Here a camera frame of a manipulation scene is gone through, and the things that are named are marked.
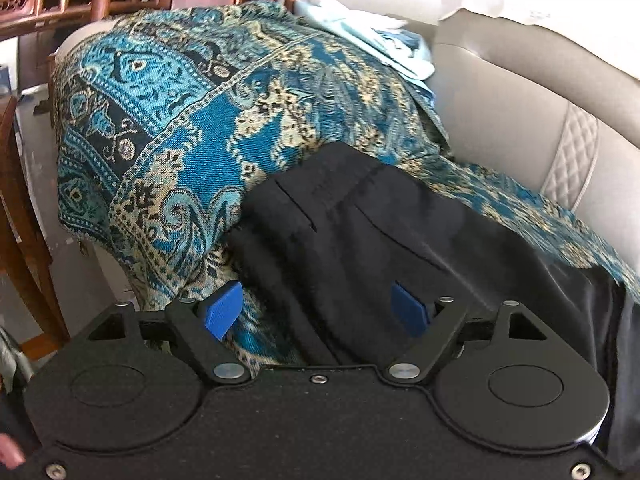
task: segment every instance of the tiled floor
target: tiled floor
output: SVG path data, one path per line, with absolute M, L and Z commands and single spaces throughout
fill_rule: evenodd
M 45 98 L 46 91 L 23 98 L 17 116 L 32 200 L 53 257 L 51 275 L 66 325 L 73 335 L 112 303 L 114 294 L 93 248 L 89 245 L 83 254 L 78 241 L 58 222 L 55 135 L 48 114 L 33 115 L 33 107 Z M 5 274 L 0 274 L 0 316 L 19 342 L 40 333 Z

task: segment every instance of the carved wooden panel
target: carved wooden panel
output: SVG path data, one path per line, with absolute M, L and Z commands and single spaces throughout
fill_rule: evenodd
M 0 0 L 0 22 L 33 14 L 36 0 Z

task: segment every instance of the blue patterned blanket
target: blue patterned blanket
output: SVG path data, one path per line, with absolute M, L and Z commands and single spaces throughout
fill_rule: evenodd
M 433 97 L 277 4 L 140 12 L 54 74 L 60 221 L 105 247 L 143 308 L 203 298 L 235 274 L 221 237 L 268 174 L 343 140 L 462 200 L 565 263 L 635 274 L 568 211 L 449 155 Z M 227 343 L 245 363 L 299 361 L 256 295 Z

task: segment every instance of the gray fabric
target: gray fabric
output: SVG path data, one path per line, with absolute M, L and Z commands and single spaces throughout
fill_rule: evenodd
M 456 158 L 574 210 L 639 272 L 640 82 L 546 28 L 467 10 L 441 22 L 433 60 Z

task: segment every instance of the black garment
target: black garment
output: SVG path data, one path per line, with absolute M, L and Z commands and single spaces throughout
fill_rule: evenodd
M 553 261 L 341 142 L 249 192 L 228 243 L 243 282 L 285 319 L 310 364 L 384 366 L 414 344 L 391 311 L 395 283 L 425 304 L 453 296 L 478 312 L 522 302 L 607 381 L 616 407 L 601 431 L 606 447 L 612 424 L 609 455 L 628 465 L 640 453 L 640 420 L 626 421 L 640 414 L 640 363 L 632 359 L 640 356 L 640 317 L 602 268 Z M 621 315 L 632 318 L 622 329 Z

